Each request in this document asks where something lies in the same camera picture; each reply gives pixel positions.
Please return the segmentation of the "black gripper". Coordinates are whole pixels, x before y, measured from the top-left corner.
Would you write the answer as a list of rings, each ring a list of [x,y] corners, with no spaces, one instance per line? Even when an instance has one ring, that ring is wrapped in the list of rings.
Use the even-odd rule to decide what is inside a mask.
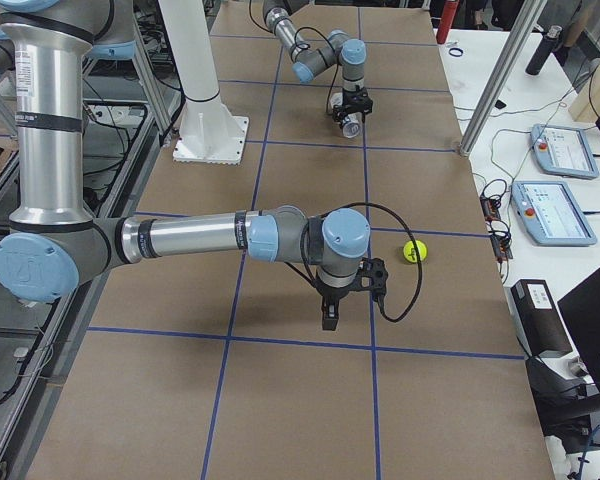
[[[334,287],[325,283],[322,279],[315,280],[315,288],[322,297],[322,329],[336,330],[339,321],[339,301],[346,297],[350,292],[362,292],[366,287],[362,281],[355,278],[354,281],[346,286]]]
[[[341,106],[332,108],[332,119],[338,125],[348,123],[348,114],[360,113],[362,123],[366,123],[366,118],[372,114],[373,100],[370,98],[366,88],[355,91],[343,90],[343,103]]]

